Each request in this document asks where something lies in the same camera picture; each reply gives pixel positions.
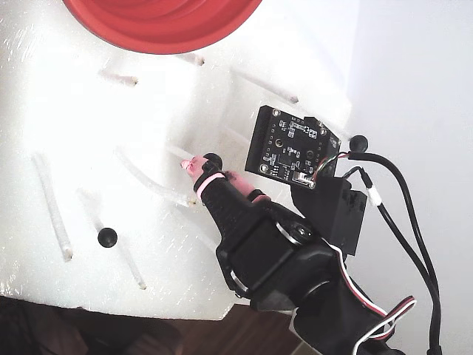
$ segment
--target cable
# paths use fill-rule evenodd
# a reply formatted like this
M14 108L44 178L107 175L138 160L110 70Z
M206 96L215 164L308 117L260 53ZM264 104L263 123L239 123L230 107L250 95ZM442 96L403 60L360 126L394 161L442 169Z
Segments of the cable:
M430 320L429 346L431 349L436 348L439 346L441 309L440 309L440 300L438 298L438 294L436 292L434 283L430 279L429 273L424 267L422 260L415 253L414 249L412 249L411 245L407 242L406 238L404 238L401 231L399 230L399 228L396 226L391 216L389 215L389 212L386 210L386 207L384 207L383 203L380 206L378 206L378 210L383 216L387 225L391 228L391 231L396 236L396 239L398 240L398 242L402 245L406 253L409 255L409 257L411 258L411 260L413 261L413 263L415 264L415 266L421 273L423 281L426 283L426 286L429 289L430 297L432 298L432 317Z
M373 163L381 164L394 175L394 177L398 181L399 186L401 187L402 195L404 196L404 201L406 202L407 213L409 214L409 219L412 225L412 230L414 231L415 239L417 241L419 249L421 250L423 261L426 264L427 271L429 272L429 276L432 279L432 283L434 284L435 290L439 294L437 275L435 274L434 266L430 259L429 252L427 251L426 245L423 242L421 229L417 222L417 217L415 216L414 205L412 203L409 187L407 186L404 176L401 174L401 172L399 171L396 165L394 165L391 161L387 160L385 157L382 157L377 154L350 152L348 155L348 159L371 161Z
M406 297L405 299L403 299L402 301L399 302L399 304L397 306L395 306L393 308L392 311L390 311L388 313L388 315L385 316L384 319L386 318L389 318L391 317L394 313L397 313L398 310L400 310L401 308L403 308L407 303L410 303L411 301L415 300L415 298L413 296L408 296ZM396 322L398 321L398 319L396 319L396 321L394 321L390 327L384 331L383 333L379 333L379 334L375 334L375 335L372 335L370 336L370 339L375 339L375 340L384 340L386 339L387 337L389 337L389 335L394 331L395 329L395 325L396 325Z
M364 182L364 185L367 188L368 194L370 195L370 200L372 200L372 193L377 193L370 176L364 171L363 168L356 169L355 171L359 171L361 175L361 179ZM442 354L442 350L440 347L440 322L441 322L441 308L440 308L440 298L438 296L438 287L435 287L435 284L432 278L429 275L429 272L426 270L426 267L422 263L422 260L419 256L415 253L414 249L412 249L411 245L407 242L406 238L402 235L399 228L396 226L394 221L392 220L389 212L384 207L384 204L381 201L381 197L378 195L377 203L375 204L378 207L379 212L384 218L384 221L387 223L389 228L391 229L392 233L395 235L398 242L404 248L404 251L409 255L419 272L423 278L423 281L426 283L427 288L429 289L430 297L432 298L432 317L430 321L430 330L429 330L429 351L428 354L437 355Z
M365 335L363 335L362 338L360 338L356 342L355 346L353 347L352 355L356 355L356 353L358 353L358 348L360 344L368 340L368 338L370 338L370 336L373 335L373 333L375 333L379 328L384 327L388 323L395 322L396 320L399 321L406 314L406 312L410 311L412 307L414 307L416 303L417 300L412 300L408 302L404 307L395 312L392 316L387 317L386 319L375 325L373 328L371 328L371 330L369 330Z
M347 152L339 152L336 155L333 155L331 157L323 158L321 160L319 166L317 166L317 169L315 170L315 172L312 175L312 178L311 178L312 181L314 181L314 182L316 181L317 174L320 173L328 164L332 163L336 159L345 158L348 155L349 155L349 153L347 153Z
M352 293L355 295L355 297L367 308L369 308L371 311L375 312L376 314L379 314L383 318L388 315L388 313L379 307L378 305L375 305L373 302L368 300L367 297L365 297L356 287L353 285L353 281L350 279L350 276L348 275L347 269L345 268L345 264L343 262L343 253L341 252L341 249L337 246L333 246L329 242L327 242L324 239L324 242L331 247L331 249L335 250L337 255L338 255L338 264L340 265L340 270L341 270L341 275L344 278L345 283L347 284L348 288L352 291Z

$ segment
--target white wall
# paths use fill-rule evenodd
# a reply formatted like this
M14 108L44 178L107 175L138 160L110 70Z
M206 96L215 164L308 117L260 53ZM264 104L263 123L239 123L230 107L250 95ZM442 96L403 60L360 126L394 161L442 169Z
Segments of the white wall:
M371 152L398 164L410 186L438 273L444 354L473 348L472 93L473 1L361 0L350 128L370 139ZM394 178L366 166L414 243ZM409 294L418 298L392 344L425 354L431 312L426 287L375 209L366 213L350 270L386 308Z

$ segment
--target dark floor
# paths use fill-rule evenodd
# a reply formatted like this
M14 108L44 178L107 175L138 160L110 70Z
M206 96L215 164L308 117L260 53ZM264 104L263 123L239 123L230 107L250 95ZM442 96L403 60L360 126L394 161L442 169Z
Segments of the dark floor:
M300 340L289 330L290 317L235 305L220 322L172 320L184 337L185 355L290 355Z
M290 355L300 341L289 322L284 314L242 305L219 322L162 321L0 297L0 349L11 355Z

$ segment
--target white wire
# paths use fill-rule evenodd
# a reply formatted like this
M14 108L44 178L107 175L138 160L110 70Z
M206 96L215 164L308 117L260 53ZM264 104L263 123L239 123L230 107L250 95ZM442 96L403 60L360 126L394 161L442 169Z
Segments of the white wire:
M345 268L345 264L343 263L343 253L341 252L340 248L331 245L331 244L330 244L329 242L327 242L325 239L324 239L324 242L326 242L329 247L331 247L333 250L335 250L335 251L338 253L338 261L340 262L341 271L343 272L343 274L344 274L344 276L345 276L345 280L350 284L350 287L351 287L352 291L356 293L357 298L359 298L360 301L363 302L363 304L371 306L372 308L374 308L374 309L376 309L377 311L379 311L380 314L386 316L386 315L387 315L387 312L386 312L384 309L382 309L382 308L379 307L378 305L375 305L373 302L371 302L370 300L368 300L368 299L355 287L355 285L353 284L352 280L350 279L350 275L348 274L348 272L347 272L347 270L346 270L346 268Z
M405 315L406 314L403 314L402 316L399 316L398 318L396 318L396 320L394 322L392 322L391 326L388 328L387 331L385 331L383 333L380 333L380 334L372 335L370 337L370 339L382 338L382 337L385 337L387 334L391 333L392 331L394 331L394 327L396 326L396 323L399 322L400 320L402 320Z
M400 315L405 312L405 310L407 310L409 307L411 306L414 306L415 304L417 303L417 300L411 300L410 302L408 302L403 308L401 308L399 311L397 311L396 313L394 313L391 317L389 318L386 318L384 321L382 321L381 323L378 323L377 325L374 326L374 328L372 328L370 331L368 331L365 335L363 335L362 338L360 338L355 346L353 347L353 351L352 351L352 355L356 355L356 353L358 353L358 348L360 346L360 344L364 341L366 341L375 331L377 331L380 327L384 327L386 324L396 320L397 318L400 318Z

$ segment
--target red wire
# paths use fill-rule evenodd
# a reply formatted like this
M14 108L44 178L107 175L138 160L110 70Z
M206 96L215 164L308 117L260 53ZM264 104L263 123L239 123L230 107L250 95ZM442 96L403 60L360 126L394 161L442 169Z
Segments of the red wire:
M376 308L372 307L371 305L369 305L368 303L366 303L362 298L360 298L360 296L358 296L357 292L353 289L353 287L348 282L347 277L345 276L345 273L343 272L343 270L341 270L341 275L343 276L343 278L345 280L345 284L348 286L350 291L352 291L352 294L358 299L358 301L360 301L362 305L364 305L365 307L367 307L371 311L373 311L376 314L379 314L380 316L382 316L383 319L384 319L384 314L382 314L378 309L376 309Z
M409 296L409 297L406 297L404 300L402 300L399 305L397 307L395 307L392 311L390 311L383 320L387 319L387 318L390 318L394 313L396 313L399 309L402 309L406 304L408 304L409 302L411 302L412 300L415 300L415 298L413 296ZM398 315L398 318L402 315L404 315L405 313L407 313L412 307L414 307L414 305L411 305L410 307L406 308L401 314ZM385 334L383 335L382 337L377 337L376 335L372 338L374 340L384 340L386 339L387 337L389 337L391 335L391 333L394 331L394 328L395 327L391 327L391 329L389 330L389 333L388 334Z

